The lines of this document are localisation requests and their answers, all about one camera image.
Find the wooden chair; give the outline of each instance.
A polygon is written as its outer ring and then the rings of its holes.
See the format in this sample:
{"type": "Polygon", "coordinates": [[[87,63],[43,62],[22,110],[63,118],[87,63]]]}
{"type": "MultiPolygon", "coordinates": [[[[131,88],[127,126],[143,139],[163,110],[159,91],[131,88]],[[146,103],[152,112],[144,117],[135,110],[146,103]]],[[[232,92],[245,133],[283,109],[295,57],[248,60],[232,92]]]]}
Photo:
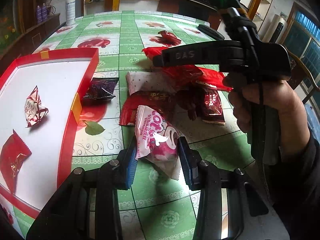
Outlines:
{"type": "Polygon", "coordinates": [[[293,58],[295,61],[295,66],[291,70],[291,78],[288,81],[288,84],[292,89],[295,89],[304,78],[308,78],[311,81],[311,85],[313,86],[312,90],[307,94],[307,96],[302,100],[303,104],[305,104],[313,95],[315,91],[320,92],[320,88],[317,86],[311,72],[308,70],[306,65],[299,59],[296,55],[290,52],[285,46],[284,48],[287,50],[288,55],[293,58]]]}

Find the metal screw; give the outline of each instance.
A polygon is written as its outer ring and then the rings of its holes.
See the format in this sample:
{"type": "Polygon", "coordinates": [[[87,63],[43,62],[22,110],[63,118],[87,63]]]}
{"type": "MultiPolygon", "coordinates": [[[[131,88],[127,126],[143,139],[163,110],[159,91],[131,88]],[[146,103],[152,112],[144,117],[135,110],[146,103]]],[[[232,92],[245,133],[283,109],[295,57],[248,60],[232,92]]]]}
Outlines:
{"type": "Polygon", "coordinates": [[[201,165],[201,166],[208,166],[208,165],[209,165],[209,162],[206,161],[206,160],[201,160],[201,161],[200,161],[200,165],[201,165]]]}
{"type": "Polygon", "coordinates": [[[240,168],[236,169],[236,173],[239,174],[239,175],[243,175],[244,174],[244,172],[240,168]]]}
{"type": "Polygon", "coordinates": [[[80,168],[80,167],[75,168],[74,171],[73,171],[73,173],[74,173],[74,174],[77,174],[77,175],[78,175],[78,174],[81,174],[81,173],[82,173],[82,168],[80,168]]]}
{"type": "Polygon", "coordinates": [[[119,164],[119,161],[117,159],[113,159],[109,163],[111,166],[117,166],[119,164]]]}

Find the printed leaf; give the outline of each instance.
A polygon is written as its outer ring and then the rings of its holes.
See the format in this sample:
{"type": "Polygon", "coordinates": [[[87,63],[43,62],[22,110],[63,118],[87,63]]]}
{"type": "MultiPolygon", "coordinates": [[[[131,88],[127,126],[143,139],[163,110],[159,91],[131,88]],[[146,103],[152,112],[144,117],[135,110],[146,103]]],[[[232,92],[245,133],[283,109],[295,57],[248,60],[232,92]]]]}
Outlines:
{"type": "Polygon", "coordinates": [[[97,134],[101,134],[105,129],[98,124],[97,122],[90,122],[90,121],[86,121],[84,122],[87,127],[84,129],[85,132],[89,135],[97,135],[97,134]]]}

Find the green checkered tablecloth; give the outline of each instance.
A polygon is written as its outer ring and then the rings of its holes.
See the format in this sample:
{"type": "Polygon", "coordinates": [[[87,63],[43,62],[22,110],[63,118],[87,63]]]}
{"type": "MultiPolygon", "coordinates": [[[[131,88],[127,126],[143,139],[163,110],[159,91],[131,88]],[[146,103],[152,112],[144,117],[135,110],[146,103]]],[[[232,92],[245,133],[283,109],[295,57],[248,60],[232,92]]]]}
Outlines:
{"type": "MultiPolygon", "coordinates": [[[[143,48],[161,46],[150,41],[159,36],[160,30],[168,30],[182,40],[182,45],[210,41],[212,38],[196,29],[207,24],[194,18],[171,13],[117,11],[98,13],[77,18],[76,24],[62,27],[37,50],[76,48],[85,41],[108,39],[110,44],[99,47],[99,64],[95,77],[119,77],[116,97],[108,104],[99,123],[105,131],[91,136],[84,129],[78,130],[74,143],[72,169],[90,170],[102,166],[124,149],[134,135],[134,127],[120,126],[121,107],[128,97],[125,75],[129,70],[153,71],[153,66],[143,48]]],[[[218,65],[201,67],[219,70],[218,65]]],[[[233,170],[245,167],[253,159],[247,137],[232,114],[227,93],[219,91],[226,125],[215,125],[201,119],[191,121],[185,110],[177,107],[173,125],[186,136],[192,149],[199,151],[203,159],[219,168],[233,170]]],[[[91,215],[94,217],[95,192],[91,192],[91,215]]],[[[124,239],[192,239],[199,207],[199,192],[191,192],[183,174],[178,181],[168,179],[154,165],[139,160],[131,189],[118,190],[119,209],[124,239]]],[[[33,219],[14,207],[14,215],[23,235],[26,235],[33,219]]]]}

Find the black candy wrapper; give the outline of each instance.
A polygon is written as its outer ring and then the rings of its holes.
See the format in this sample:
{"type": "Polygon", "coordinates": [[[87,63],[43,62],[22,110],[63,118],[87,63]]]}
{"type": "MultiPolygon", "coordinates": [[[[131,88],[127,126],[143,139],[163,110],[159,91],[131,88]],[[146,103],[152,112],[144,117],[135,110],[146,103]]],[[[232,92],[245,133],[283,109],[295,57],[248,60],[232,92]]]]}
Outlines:
{"type": "Polygon", "coordinates": [[[92,78],[90,87],[84,95],[83,100],[111,100],[115,97],[113,91],[118,81],[119,78],[92,78]]]}

